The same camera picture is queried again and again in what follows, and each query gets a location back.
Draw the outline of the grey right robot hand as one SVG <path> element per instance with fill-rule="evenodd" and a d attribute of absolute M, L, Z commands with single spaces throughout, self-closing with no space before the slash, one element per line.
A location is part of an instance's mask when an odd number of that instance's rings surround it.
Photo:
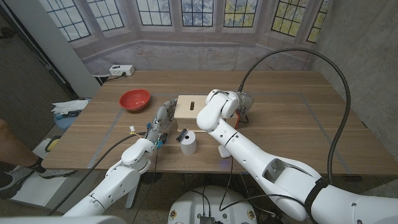
<path fill-rule="evenodd" d="M 241 91 L 237 92 L 237 95 L 239 98 L 239 104 L 237 110 L 239 111 L 241 117 L 245 117 L 246 120 L 248 120 L 247 113 L 254 104 L 254 98 L 249 96 L 247 93 Z"/>

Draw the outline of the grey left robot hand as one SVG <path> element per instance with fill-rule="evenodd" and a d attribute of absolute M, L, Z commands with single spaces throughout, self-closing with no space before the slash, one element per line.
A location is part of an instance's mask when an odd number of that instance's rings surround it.
<path fill-rule="evenodd" d="M 176 105 L 176 98 L 166 101 L 157 109 L 151 124 L 147 125 L 144 138 L 153 142 L 158 148 L 167 142 L 167 129 L 174 120 Z"/>

